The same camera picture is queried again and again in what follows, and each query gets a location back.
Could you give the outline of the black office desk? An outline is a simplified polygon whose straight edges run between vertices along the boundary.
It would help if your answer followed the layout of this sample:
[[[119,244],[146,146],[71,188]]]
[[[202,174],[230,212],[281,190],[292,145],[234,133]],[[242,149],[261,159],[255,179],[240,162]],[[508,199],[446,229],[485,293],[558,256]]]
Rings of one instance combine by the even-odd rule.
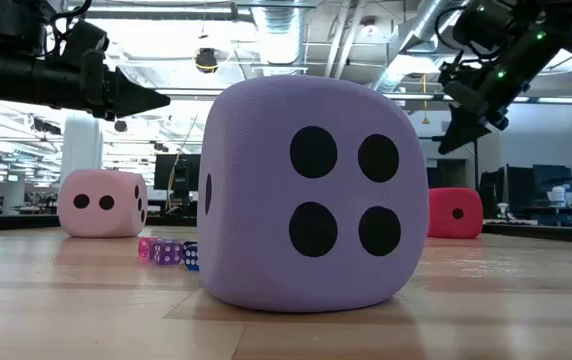
[[[533,220],[541,226],[572,227],[572,206],[530,206],[511,213],[517,219]]]

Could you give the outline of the silver ceiling duct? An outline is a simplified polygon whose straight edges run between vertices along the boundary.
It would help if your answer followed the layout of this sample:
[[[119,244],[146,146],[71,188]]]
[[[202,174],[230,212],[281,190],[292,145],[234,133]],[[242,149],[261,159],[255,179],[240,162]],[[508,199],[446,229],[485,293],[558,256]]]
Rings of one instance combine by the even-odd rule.
[[[264,0],[251,9],[258,32],[260,58],[268,64],[300,61],[305,8],[301,0]]]
[[[416,54],[435,53],[438,47],[436,33],[442,32],[456,14],[448,14],[435,30],[437,16],[448,8],[459,7],[467,2],[468,0],[422,0],[412,19],[395,26],[387,45],[388,64],[371,88],[380,93],[393,92],[406,74],[413,73],[403,56],[408,51]]]

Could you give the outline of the large purple foam die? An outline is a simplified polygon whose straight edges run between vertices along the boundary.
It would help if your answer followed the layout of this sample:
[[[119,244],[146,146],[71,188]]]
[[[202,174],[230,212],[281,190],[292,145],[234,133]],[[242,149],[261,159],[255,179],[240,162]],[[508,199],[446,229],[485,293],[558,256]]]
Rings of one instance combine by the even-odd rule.
[[[198,186],[204,288],[277,312],[361,308],[413,275],[428,220],[425,160],[382,94],[314,76],[237,83],[214,101]]]

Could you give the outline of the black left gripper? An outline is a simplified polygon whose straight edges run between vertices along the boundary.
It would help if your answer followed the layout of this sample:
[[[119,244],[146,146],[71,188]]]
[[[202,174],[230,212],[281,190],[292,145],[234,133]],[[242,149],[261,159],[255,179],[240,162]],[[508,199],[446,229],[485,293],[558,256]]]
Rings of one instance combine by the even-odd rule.
[[[104,53],[88,50],[79,68],[21,56],[0,55],[0,100],[83,110],[113,120],[168,106],[170,98],[131,82],[115,69],[115,110],[106,82]]]

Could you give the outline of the small purple translucent die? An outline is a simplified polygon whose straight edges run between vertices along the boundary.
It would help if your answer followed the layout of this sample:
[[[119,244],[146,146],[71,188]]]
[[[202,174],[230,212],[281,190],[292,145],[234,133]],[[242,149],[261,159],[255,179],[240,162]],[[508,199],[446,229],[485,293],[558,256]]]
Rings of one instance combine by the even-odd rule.
[[[182,262],[183,246],[179,241],[154,239],[148,248],[148,259],[157,265],[179,265]]]

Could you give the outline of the black desk monitor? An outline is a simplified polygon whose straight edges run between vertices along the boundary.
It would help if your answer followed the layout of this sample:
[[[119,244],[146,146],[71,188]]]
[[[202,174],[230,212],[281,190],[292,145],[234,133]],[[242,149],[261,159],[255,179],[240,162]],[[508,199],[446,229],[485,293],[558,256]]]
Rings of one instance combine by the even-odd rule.
[[[535,182],[532,168],[508,165],[507,168],[508,204],[513,214],[522,213],[532,205]]]
[[[497,205],[503,202],[505,169],[499,168],[494,172],[483,172],[477,188],[482,201],[485,219],[496,218],[499,212]]]
[[[572,169],[563,165],[534,165],[535,190],[539,193],[550,192],[555,186],[561,186],[566,192],[572,192]]]

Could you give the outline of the small blue translucent die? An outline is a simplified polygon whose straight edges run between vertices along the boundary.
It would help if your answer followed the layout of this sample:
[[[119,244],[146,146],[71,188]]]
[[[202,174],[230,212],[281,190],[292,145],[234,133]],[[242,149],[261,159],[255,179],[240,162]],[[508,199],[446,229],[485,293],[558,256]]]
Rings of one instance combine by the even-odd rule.
[[[187,241],[182,244],[183,263],[189,271],[199,270],[199,259],[197,253],[197,243]]]

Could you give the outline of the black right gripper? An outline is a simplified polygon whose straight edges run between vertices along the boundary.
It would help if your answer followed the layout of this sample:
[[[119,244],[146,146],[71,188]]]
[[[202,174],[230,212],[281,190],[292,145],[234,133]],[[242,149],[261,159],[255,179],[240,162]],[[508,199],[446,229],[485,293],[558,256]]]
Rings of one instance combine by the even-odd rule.
[[[507,126],[507,107],[561,49],[561,33],[528,29],[505,45],[497,58],[475,69],[445,63],[439,82],[454,101],[451,122],[438,152],[448,154],[489,133],[486,124]]]

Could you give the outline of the white round pillar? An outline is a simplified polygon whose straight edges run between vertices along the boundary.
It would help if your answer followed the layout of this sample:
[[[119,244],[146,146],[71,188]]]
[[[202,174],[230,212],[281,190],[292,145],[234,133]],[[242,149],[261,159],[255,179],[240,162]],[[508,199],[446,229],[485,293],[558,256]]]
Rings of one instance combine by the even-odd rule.
[[[88,114],[73,113],[64,125],[61,178],[78,169],[100,169],[103,133],[99,120]]]

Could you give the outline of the black office monitor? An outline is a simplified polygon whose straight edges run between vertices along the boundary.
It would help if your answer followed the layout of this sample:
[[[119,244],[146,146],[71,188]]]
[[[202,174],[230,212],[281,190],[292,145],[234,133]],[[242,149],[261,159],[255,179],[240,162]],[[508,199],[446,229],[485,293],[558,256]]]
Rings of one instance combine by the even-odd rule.
[[[155,159],[154,185],[155,190],[167,190],[171,170],[174,165],[185,165],[187,171],[175,171],[174,181],[179,183],[185,179],[189,191],[197,191],[199,183],[200,154],[157,154]]]

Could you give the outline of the large red foam die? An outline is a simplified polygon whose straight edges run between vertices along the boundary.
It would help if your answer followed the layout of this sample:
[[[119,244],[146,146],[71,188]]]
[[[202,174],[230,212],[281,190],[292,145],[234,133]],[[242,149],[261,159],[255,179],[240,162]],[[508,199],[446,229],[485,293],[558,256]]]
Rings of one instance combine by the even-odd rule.
[[[475,190],[463,187],[429,190],[429,237],[475,239],[482,231],[483,219],[482,201]]]

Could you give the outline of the large pink foam die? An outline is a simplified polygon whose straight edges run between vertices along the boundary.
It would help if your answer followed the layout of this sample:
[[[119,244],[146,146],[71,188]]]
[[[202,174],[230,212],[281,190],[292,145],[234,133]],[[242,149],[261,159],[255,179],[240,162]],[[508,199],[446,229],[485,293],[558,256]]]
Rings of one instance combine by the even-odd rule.
[[[133,237],[145,226],[147,206],[147,187],[141,174],[79,169],[61,186],[58,216],[71,237]]]

